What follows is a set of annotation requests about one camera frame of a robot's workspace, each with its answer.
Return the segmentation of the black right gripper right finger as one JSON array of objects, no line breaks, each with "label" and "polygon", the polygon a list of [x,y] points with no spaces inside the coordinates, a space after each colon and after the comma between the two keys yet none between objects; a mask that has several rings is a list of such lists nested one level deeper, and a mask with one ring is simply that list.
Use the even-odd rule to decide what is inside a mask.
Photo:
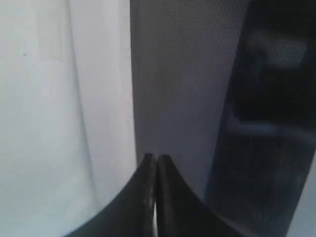
[{"label": "black right gripper right finger", "polygon": [[159,237],[242,236],[204,205],[169,155],[158,157],[156,183]]}]

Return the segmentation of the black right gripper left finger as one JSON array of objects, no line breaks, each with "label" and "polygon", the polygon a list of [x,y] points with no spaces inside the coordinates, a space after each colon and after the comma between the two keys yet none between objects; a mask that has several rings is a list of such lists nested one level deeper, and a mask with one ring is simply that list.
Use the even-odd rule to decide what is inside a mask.
[{"label": "black right gripper left finger", "polygon": [[69,237],[152,237],[157,160],[145,154],[119,194]]}]

